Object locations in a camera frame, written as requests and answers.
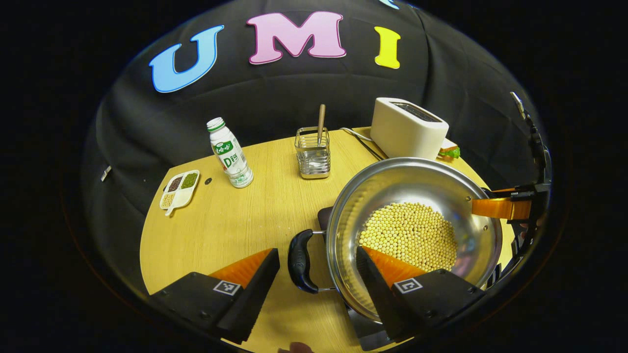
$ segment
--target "yellow tabletop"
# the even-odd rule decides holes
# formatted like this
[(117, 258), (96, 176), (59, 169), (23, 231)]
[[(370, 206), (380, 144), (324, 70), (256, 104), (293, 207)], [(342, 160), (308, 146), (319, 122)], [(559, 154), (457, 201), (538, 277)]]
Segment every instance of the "yellow tabletop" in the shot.
[[(370, 128), (355, 130), (370, 137)], [(351, 134), (330, 131), (330, 176), (305, 180), (299, 175), (294, 142), (294, 138), (285, 138), (244, 147), (254, 179), (243, 189), (229, 183), (215, 156), (171, 168), (155, 193), (144, 222), (139, 250), (144, 283), (148, 293), (153, 294), (191, 271), (209, 274), (276, 247), (281, 268), (251, 336), (241, 347), (275, 353), (298, 341), (315, 352), (362, 352), (340, 295), (336, 291), (312, 295), (299, 290), (290, 280), (286, 263), (292, 237), (305, 229), (318, 230), (318, 211), (332, 206), (345, 184), (377, 160)], [(365, 143), (385, 156), (375, 144)], [(438, 161), (487, 187), (461, 158)], [(165, 217), (165, 210), (159, 205), (162, 189), (170, 178), (188, 170), (200, 171), (192, 201)], [(208, 185), (207, 178), (212, 178)], [(502, 231), (499, 261), (505, 266), (512, 258), (510, 243), (514, 233), (504, 220)], [(320, 288), (333, 287), (322, 237), (313, 237), (308, 251), (312, 281)]]

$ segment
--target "black fabric backdrop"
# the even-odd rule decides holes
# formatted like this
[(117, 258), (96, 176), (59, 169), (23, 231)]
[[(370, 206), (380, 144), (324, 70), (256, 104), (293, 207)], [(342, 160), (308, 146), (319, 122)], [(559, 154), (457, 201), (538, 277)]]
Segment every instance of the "black fabric backdrop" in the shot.
[[(326, 126), (368, 126), (377, 97), (397, 97), (423, 106), (450, 125), (448, 138), (493, 189), (534, 180), (527, 129), (509, 92), (515, 91), (534, 117), (526, 91), (491, 54), (429, 13), (378, 1), (245, 1), (223, 4), (160, 38), (143, 50), (112, 86), (90, 128), (82, 166), (87, 219), (98, 251), (135, 289), (145, 292), (139, 268), (143, 221), (169, 168), (211, 155), (205, 123), (217, 116), (247, 146), (294, 136), (316, 124), (327, 105)], [(252, 65), (255, 29), (249, 18), (280, 12), (300, 26), (314, 11), (342, 14), (340, 41), (347, 55), (316, 58), (304, 51)], [(149, 62), (181, 43), (178, 72), (197, 61), (190, 38), (222, 24), (216, 63), (201, 79), (172, 93), (153, 87)], [(393, 70), (378, 66), (383, 26), (401, 35)], [(100, 176), (107, 165), (106, 182)]]

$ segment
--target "power cord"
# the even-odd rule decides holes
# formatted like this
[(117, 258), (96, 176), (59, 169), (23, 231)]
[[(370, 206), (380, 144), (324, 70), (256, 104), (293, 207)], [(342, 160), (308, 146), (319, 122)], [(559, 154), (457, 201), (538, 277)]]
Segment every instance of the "power cord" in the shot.
[(379, 154), (377, 154), (377, 152), (373, 151), (373, 149), (372, 149), (372, 148), (368, 147), (368, 146), (367, 146), (367, 145), (366, 145), (366, 144), (362, 141), (362, 139), (365, 139), (366, 141), (371, 141), (371, 142), (373, 142), (373, 140), (371, 140), (371, 139), (369, 139), (369, 138), (366, 138), (366, 137), (364, 137), (364, 136), (360, 135), (359, 133), (355, 132), (353, 129), (348, 129), (348, 128), (340, 128), (340, 129), (341, 129), (341, 130), (344, 130), (344, 131), (347, 131), (348, 133), (352, 134), (352, 135), (355, 137), (355, 139), (356, 139), (356, 140), (357, 140), (357, 141), (358, 141), (361, 145), (363, 145), (363, 146), (364, 146), (364, 148), (366, 148), (366, 149), (367, 149), (367, 150), (368, 150), (368, 151), (369, 151), (369, 152), (373, 155), (373, 157), (377, 158), (377, 160), (378, 160), (378, 161), (385, 160), (385, 158), (384, 158), (384, 157), (382, 157), (382, 156), (380, 156)]

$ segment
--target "wooden spoon handle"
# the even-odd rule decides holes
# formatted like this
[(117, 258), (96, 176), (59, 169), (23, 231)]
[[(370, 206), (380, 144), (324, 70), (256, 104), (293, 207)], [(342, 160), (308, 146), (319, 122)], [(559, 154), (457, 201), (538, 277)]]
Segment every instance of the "wooden spoon handle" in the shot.
[(320, 105), (320, 110), (318, 111), (318, 145), (320, 146), (320, 141), (323, 138), (323, 124), (325, 122), (325, 105)]

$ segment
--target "white tray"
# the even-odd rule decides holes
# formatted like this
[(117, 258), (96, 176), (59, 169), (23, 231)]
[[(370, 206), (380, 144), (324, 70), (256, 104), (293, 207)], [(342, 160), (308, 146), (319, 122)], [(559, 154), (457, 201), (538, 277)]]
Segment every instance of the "white tray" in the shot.
[[(183, 186), (183, 181), (185, 180), (185, 177), (187, 177), (188, 174), (192, 174), (192, 173), (197, 174), (196, 180), (194, 180), (194, 185), (192, 185), (191, 187), (182, 189), (181, 186)], [(169, 192), (168, 189), (170, 189), (170, 185), (178, 177), (181, 177), (181, 182), (177, 186), (176, 190)], [(194, 190), (196, 189), (199, 179), (200, 179), (200, 172), (198, 170), (186, 171), (185, 173), (177, 174), (170, 179), (159, 201), (159, 207), (162, 210), (168, 210), (166, 212), (166, 216), (170, 216), (172, 210), (180, 208), (180, 207), (184, 207), (190, 203), (190, 200), (192, 199), (192, 194), (194, 193)], [(163, 207), (163, 200), (164, 198), (166, 198), (167, 195), (174, 195), (174, 199), (172, 200), (172, 203), (170, 204), (169, 207)]]

